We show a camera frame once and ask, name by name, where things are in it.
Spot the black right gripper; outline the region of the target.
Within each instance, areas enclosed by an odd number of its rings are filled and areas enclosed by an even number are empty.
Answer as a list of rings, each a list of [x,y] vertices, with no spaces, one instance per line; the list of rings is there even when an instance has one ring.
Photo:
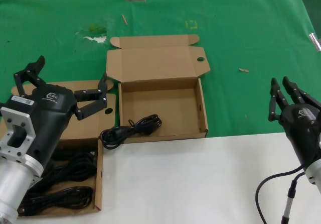
[[[316,119],[320,102],[286,76],[282,84],[294,104],[288,105],[276,78],[272,78],[268,120],[277,120],[283,126],[301,166],[307,169],[320,159],[320,123]],[[276,113],[276,106],[282,111],[281,115]]]

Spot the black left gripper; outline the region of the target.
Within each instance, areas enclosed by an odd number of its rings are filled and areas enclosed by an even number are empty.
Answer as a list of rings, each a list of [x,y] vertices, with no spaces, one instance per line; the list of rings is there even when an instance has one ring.
[[[44,66],[45,57],[41,55],[36,62],[29,63],[25,69],[14,73],[19,95],[26,95],[23,87],[25,82],[30,82],[36,87],[27,97],[33,104],[29,105],[10,98],[5,107],[30,115],[36,137],[27,150],[27,155],[46,167],[73,113],[80,121],[107,108],[108,85],[106,73],[103,74],[96,89],[73,92],[65,87],[46,84],[39,76]],[[83,107],[77,106],[77,102],[86,101],[92,102]]]

